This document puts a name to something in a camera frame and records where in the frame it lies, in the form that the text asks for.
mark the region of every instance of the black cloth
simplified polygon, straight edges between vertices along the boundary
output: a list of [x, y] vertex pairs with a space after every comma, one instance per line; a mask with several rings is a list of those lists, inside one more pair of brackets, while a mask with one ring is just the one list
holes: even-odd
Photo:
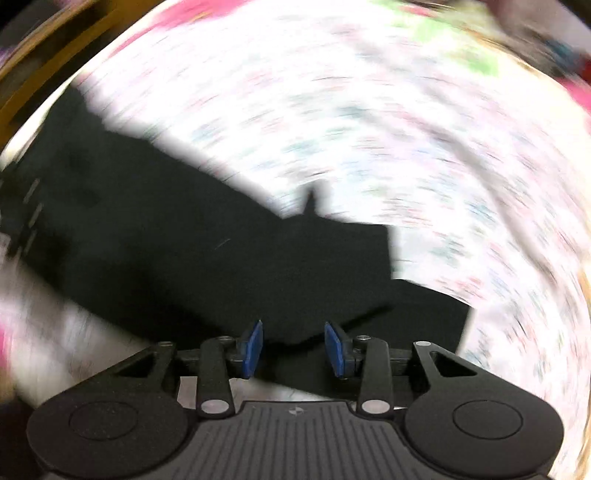
[[327, 393], [328, 320], [392, 347], [457, 348], [469, 308], [391, 280], [385, 226], [318, 217], [313, 195], [302, 215], [281, 219], [147, 140], [107, 131], [75, 89], [2, 180], [11, 253], [144, 338], [194, 348], [262, 319], [261, 375], [317, 393]]

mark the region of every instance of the ribbed gray panel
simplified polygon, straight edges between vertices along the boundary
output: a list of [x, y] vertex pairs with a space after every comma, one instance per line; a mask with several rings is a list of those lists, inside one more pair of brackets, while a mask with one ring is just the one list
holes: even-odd
[[[247, 402], [207, 421], [168, 464], [141, 480], [446, 480], [420, 463], [386, 422], [344, 402]], [[49, 475], [46, 480], [57, 480]], [[539, 476], [532, 480], [544, 480]]]

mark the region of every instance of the circular cover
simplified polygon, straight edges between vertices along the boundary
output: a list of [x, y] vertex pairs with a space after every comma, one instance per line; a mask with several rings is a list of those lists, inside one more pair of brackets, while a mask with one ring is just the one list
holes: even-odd
[[538, 397], [517, 388], [483, 394], [461, 384], [425, 393], [404, 423], [425, 459], [483, 479], [531, 475], [555, 458], [564, 433], [558, 414]]
[[49, 470], [98, 480], [159, 465], [181, 445], [187, 428], [182, 406], [166, 394], [67, 393], [33, 413], [27, 436]]

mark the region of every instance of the floral bedsheet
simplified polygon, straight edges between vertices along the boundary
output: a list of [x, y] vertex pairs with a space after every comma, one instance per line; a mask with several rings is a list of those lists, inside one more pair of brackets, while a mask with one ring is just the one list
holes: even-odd
[[[392, 276], [474, 308], [459, 353], [560, 413], [551, 474], [566, 480], [591, 376], [577, 281], [589, 249], [584, 151], [533, 113], [542, 80], [508, 80], [506, 63], [393, 2], [252, 0], [149, 29], [78, 84], [110, 128], [150, 137], [282, 215], [321, 182], [324, 215], [391, 225]], [[85, 374], [114, 338], [89, 340], [101, 328], [88, 324], [74, 337], [103, 347], [74, 359]], [[73, 355], [71, 336], [56, 342]], [[74, 360], [72, 378], [83, 376]]]

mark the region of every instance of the blue object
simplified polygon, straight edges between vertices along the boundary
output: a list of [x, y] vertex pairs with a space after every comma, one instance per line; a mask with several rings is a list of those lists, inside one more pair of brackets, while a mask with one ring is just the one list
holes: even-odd
[[324, 346], [326, 347], [326, 353], [329, 356], [335, 376], [343, 378], [345, 376], [343, 346], [341, 345], [339, 336], [328, 322], [324, 324]]
[[263, 344], [262, 322], [259, 320], [252, 330], [247, 343], [243, 344], [241, 354], [244, 356], [242, 363], [242, 378], [250, 378], [254, 375], [258, 359], [261, 356]]

